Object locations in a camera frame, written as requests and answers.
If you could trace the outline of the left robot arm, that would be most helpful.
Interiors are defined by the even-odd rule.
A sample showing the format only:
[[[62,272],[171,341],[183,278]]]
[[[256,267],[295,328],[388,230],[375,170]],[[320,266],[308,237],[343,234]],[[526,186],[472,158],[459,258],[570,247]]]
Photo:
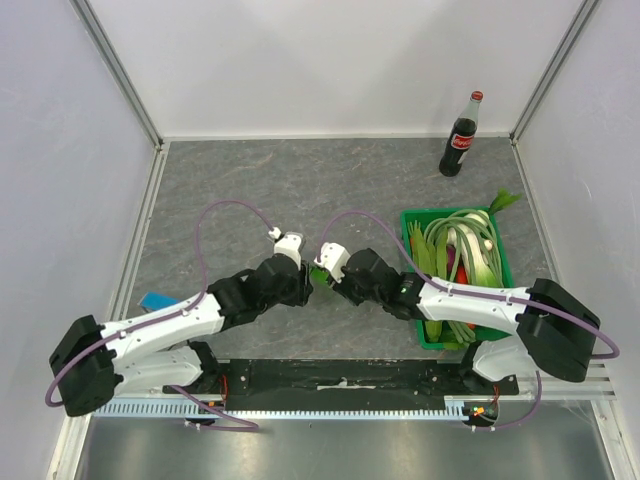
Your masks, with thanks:
[[[49,358],[50,407],[70,417],[107,404],[125,386],[125,370],[174,344],[254,322],[276,305],[304,306],[313,291],[310,266],[275,254],[255,269],[220,279],[187,300],[132,319],[76,319]]]

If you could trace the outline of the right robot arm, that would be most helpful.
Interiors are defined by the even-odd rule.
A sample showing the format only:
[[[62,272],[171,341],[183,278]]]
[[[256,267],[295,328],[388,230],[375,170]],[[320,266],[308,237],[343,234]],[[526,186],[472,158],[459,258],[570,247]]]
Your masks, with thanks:
[[[476,347],[472,369],[498,381],[542,370],[563,381],[585,380],[599,318],[556,282],[501,289],[399,273],[375,251],[345,254],[332,267],[333,289],[355,305],[371,301],[400,320],[460,321],[504,332]]]

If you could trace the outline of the green paper box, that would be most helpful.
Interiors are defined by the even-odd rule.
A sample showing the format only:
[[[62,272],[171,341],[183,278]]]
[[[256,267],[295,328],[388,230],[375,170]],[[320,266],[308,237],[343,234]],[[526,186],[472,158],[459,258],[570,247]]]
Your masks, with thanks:
[[[310,269],[310,279],[315,285],[329,287],[331,283],[330,275],[327,271],[313,266]]]

